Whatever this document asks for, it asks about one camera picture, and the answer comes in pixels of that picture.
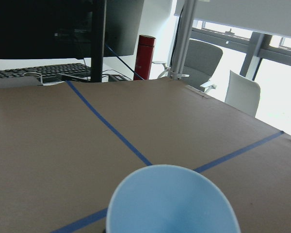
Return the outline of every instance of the red cylinder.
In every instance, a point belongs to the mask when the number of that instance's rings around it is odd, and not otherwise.
[[[135,72],[143,79],[149,79],[154,46],[155,37],[139,35]],[[140,78],[134,75],[134,80],[140,80]]]

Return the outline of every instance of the black pole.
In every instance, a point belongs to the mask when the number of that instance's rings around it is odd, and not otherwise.
[[[107,0],[93,0],[92,42],[91,42],[91,82],[102,80],[103,51],[105,41]]]

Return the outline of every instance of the blue tape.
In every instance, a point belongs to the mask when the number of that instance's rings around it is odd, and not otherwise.
[[[145,165],[150,166],[152,163],[143,156],[118,130],[116,130],[87,100],[86,98],[77,90],[77,88],[70,82],[66,81],[71,89],[79,96],[79,98],[86,104],[86,106],[102,121],[135,155],[138,156]]]
[[[255,142],[255,143],[253,143],[253,144],[251,144],[249,146],[246,146],[246,147],[244,147],[242,149],[239,149],[239,150],[237,150],[235,152],[232,152],[231,154],[225,155],[225,156],[223,156],[223,157],[221,157],[219,159],[216,159],[216,160],[214,160],[214,161],[212,161],[210,163],[207,163],[207,164],[205,164],[203,166],[200,166],[200,167],[194,169],[194,171],[196,171],[198,173],[206,171],[206,170],[208,170],[208,169],[210,169],[210,168],[212,168],[214,166],[217,166],[217,165],[219,165],[219,164],[221,164],[221,163],[223,163],[223,162],[225,162],[227,160],[230,160],[230,159],[232,159],[232,158],[234,158],[234,157],[236,157],[236,156],[238,156],[238,155],[240,155],[242,153],[245,153],[245,152],[247,152],[249,150],[252,150],[255,147],[258,147],[258,146],[260,146],[260,145],[262,145],[262,144],[264,144],[266,142],[269,142],[269,141],[279,137],[282,134],[284,134],[283,131],[275,133],[275,134],[273,134],[273,135],[271,135],[269,137],[266,137],[266,138],[264,138],[264,139],[262,139],[262,140],[260,140],[258,142]]]
[[[51,233],[70,233],[70,232],[74,232],[76,230],[79,230],[83,227],[86,227],[98,220],[101,220],[103,218],[105,218],[107,216],[107,210],[108,208],[106,209],[103,209],[103,210],[100,210],[92,215],[89,215],[85,218],[82,218],[78,221],[75,221],[65,227],[62,227],[60,229],[57,229]]]

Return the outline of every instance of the computer screen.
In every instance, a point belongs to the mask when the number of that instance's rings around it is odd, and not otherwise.
[[[101,35],[94,20],[102,10],[97,6],[105,1]],[[92,46],[99,46],[93,43],[96,37],[105,38],[119,56],[132,55],[143,4],[144,0],[0,0],[0,59],[93,57]],[[101,56],[114,55],[104,49]]]

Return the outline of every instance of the keyboard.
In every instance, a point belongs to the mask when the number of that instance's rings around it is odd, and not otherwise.
[[[56,73],[73,75],[79,78],[91,76],[91,68],[82,63],[50,65],[41,67],[27,67],[19,69],[0,70],[0,79],[23,77],[25,73],[35,72],[42,74],[44,83],[58,82]]]

